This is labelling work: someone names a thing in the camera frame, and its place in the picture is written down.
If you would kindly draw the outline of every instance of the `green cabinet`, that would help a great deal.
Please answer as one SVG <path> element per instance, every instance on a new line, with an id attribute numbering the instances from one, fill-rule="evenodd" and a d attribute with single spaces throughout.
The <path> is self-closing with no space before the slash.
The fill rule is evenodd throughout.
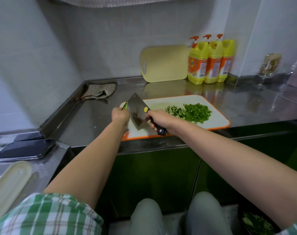
<path id="1" fill-rule="evenodd" d="M 96 206 L 105 220 L 130 217 L 144 198 L 162 213 L 187 210 L 200 158 L 190 148 L 118 155 Z"/>
<path id="2" fill-rule="evenodd" d="M 297 132 L 243 139 L 238 142 L 263 152 L 297 170 Z M 201 162 L 194 195 L 201 191 L 212 193 L 222 205 L 237 203 L 239 197 L 239 193 L 204 161 Z"/>

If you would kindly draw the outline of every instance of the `black knife handle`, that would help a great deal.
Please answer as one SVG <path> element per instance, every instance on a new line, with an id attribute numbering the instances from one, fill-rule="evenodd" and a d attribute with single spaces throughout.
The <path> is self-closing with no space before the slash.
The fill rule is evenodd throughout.
<path id="1" fill-rule="evenodd" d="M 159 126 L 157 123 L 154 122 L 153 118 L 150 116 L 149 118 L 151 120 L 151 123 L 155 125 L 155 127 L 157 128 L 157 134 L 161 135 L 161 136 L 165 136 L 166 135 L 166 129 L 163 128 L 162 126 Z"/>

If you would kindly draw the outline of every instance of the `gray pants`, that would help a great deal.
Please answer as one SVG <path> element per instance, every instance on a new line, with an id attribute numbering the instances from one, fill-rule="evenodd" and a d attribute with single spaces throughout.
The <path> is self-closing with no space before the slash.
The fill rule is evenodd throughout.
<path id="1" fill-rule="evenodd" d="M 232 235 L 218 201 L 207 192 L 198 193 L 186 214 L 186 235 Z M 130 235 L 165 235 L 162 212 L 152 199 L 138 203 L 131 216 Z"/>

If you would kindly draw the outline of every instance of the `forearm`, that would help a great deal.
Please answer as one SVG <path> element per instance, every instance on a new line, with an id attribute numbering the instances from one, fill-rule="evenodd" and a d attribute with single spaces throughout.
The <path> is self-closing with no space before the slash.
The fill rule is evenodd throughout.
<path id="1" fill-rule="evenodd" d="M 54 178 L 44 193 L 71 194 L 94 208 L 111 171 L 123 133 L 121 122 L 111 122 Z"/>
<path id="2" fill-rule="evenodd" d="M 297 172 L 244 144 L 177 121 L 175 134 L 281 227 L 297 221 Z"/>

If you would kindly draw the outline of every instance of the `stainless steel countertop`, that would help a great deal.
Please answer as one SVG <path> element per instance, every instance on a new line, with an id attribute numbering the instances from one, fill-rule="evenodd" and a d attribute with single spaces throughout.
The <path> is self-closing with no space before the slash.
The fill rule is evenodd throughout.
<path id="1" fill-rule="evenodd" d="M 44 191 L 68 148 L 68 145 L 57 142 L 56 146 L 43 158 L 27 161 L 32 166 L 32 176 L 10 209 L 16 207 L 30 194 Z M 0 162 L 0 177 L 12 163 L 13 162 Z"/>
<path id="2" fill-rule="evenodd" d="M 123 79 L 117 83 L 116 90 L 110 97 L 79 101 L 54 137 L 71 147 L 88 145 L 111 122 L 111 110 L 128 100 L 134 92 L 143 99 L 201 95 L 230 120 L 230 127 L 294 120 L 297 119 L 297 101 L 293 102 L 293 99 L 297 88 L 287 86 L 287 89 L 280 93 L 274 86 L 270 89 L 258 89 L 254 86 L 235 87 L 228 83 L 203 83 L 197 86 L 186 79 L 157 83 L 147 83 L 142 77 Z M 141 147 L 148 150 L 149 143 L 168 148 L 185 146 L 181 140 L 170 136 L 151 141 L 142 139 L 123 142 L 119 154 L 137 151 Z"/>

